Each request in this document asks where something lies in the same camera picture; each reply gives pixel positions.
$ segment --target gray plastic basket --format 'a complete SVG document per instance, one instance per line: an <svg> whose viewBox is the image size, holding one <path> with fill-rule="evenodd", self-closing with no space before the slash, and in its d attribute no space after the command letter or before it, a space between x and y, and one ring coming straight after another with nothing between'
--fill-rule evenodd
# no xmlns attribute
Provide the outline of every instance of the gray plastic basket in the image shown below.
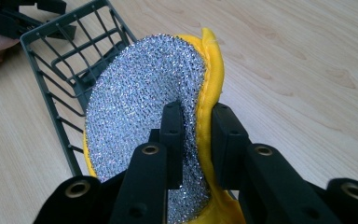
<svg viewBox="0 0 358 224"><path fill-rule="evenodd" d="M134 41L107 0L87 3L21 37L73 175L82 175L76 153L83 153L92 87L105 67Z"/></svg>

